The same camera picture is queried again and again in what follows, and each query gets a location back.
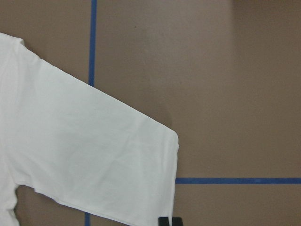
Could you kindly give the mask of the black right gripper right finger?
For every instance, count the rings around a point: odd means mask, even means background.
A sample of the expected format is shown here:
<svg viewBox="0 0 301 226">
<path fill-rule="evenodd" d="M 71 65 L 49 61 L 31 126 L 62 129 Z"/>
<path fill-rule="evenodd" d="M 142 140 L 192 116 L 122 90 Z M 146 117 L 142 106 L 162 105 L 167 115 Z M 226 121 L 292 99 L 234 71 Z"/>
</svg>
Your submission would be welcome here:
<svg viewBox="0 0 301 226">
<path fill-rule="evenodd" d="M 183 226 L 183 220 L 181 217 L 172 217 L 172 226 Z"/>
</svg>

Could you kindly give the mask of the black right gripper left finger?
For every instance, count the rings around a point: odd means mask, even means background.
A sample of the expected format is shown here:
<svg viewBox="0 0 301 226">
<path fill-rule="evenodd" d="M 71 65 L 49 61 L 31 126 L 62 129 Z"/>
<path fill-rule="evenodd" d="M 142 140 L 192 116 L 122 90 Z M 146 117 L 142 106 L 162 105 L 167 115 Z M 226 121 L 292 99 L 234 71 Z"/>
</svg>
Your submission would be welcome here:
<svg viewBox="0 0 301 226">
<path fill-rule="evenodd" d="M 159 217 L 158 218 L 158 226 L 169 226 L 169 218 L 168 217 Z"/>
</svg>

